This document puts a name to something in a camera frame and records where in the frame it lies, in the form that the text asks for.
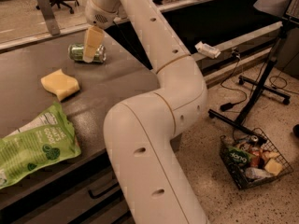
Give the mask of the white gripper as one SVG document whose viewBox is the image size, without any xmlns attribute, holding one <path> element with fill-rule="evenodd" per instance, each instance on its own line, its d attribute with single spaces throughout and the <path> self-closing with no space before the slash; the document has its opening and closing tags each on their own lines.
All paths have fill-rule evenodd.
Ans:
<svg viewBox="0 0 299 224">
<path fill-rule="evenodd" d="M 89 27 L 84 36 L 83 61 L 91 63 L 104 39 L 104 30 L 109 28 L 119 14 L 120 0 L 88 0 L 85 7 Z"/>
</svg>

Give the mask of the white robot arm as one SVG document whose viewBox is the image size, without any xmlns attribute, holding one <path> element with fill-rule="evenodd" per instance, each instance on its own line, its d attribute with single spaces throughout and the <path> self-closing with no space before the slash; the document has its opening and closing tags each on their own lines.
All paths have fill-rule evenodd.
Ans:
<svg viewBox="0 0 299 224">
<path fill-rule="evenodd" d="M 199 120 L 206 82 L 151 0 L 88 0 L 85 16 L 106 29 L 119 10 L 133 25 L 160 84 L 117 103 L 104 121 L 107 154 L 135 224 L 210 224 L 170 144 Z"/>
</svg>

